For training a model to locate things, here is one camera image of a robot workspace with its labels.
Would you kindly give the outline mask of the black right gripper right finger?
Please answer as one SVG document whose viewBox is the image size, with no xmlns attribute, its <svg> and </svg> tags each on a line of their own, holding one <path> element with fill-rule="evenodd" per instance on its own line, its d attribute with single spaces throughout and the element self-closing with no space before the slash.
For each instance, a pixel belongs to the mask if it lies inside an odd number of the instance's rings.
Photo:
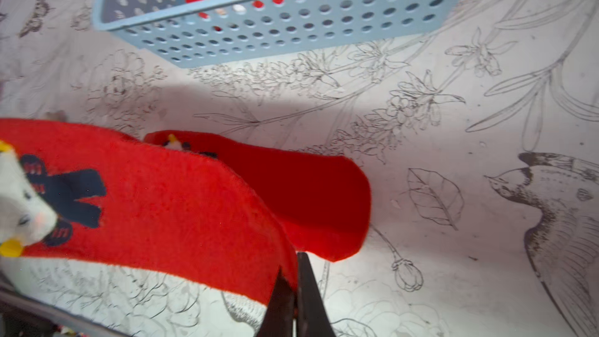
<svg viewBox="0 0 599 337">
<path fill-rule="evenodd" d="M 335 337 L 307 253 L 298 252 L 297 260 L 296 335 L 299 337 Z"/>
</svg>

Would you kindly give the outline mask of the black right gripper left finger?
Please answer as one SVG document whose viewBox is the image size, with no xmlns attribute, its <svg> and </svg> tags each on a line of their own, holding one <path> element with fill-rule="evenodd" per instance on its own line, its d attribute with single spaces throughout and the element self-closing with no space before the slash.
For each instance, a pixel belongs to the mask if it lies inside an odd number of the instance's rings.
<svg viewBox="0 0 599 337">
<path fill-rule="evenodd" d="M 292 337 L 296 295 L 279 270 L 271 298 L 256 337 Z"/>
</svg>

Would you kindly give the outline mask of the red snowflake patterned sock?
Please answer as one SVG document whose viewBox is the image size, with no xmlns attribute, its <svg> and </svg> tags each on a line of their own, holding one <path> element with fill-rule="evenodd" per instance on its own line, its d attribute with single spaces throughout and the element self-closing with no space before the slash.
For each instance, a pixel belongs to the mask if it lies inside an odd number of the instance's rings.
<svg viewBox="0 0 599 337">
<path fill-rule="evenodd" d="M 282 227 L 230 168 L 97 126 L 4 119 L 34 195 L 57 223 L 27 257 L 159 271 L 266 304 L 297 285 Z"/>
<path fill-rule="evenodd" d="M 341 261 L 357 254 L 366 240 L 371 185 L 342 155 L 264 148 L 179 130 L 147 134 L 144 142 L 224 163 L 265 202 L 297 251 Z"/>
</svg>

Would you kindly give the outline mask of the light blue plastic basket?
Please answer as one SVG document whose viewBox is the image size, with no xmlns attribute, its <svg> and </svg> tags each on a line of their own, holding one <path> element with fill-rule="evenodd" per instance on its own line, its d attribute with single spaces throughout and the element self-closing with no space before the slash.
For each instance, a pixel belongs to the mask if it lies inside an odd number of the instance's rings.
<svg viewBox="0 0 599 337">
<path fill-rule="evenodd" d="M 436 31 L 460 0 L 95 0 L 92 23 L 180 68 Z"/>
</svg>

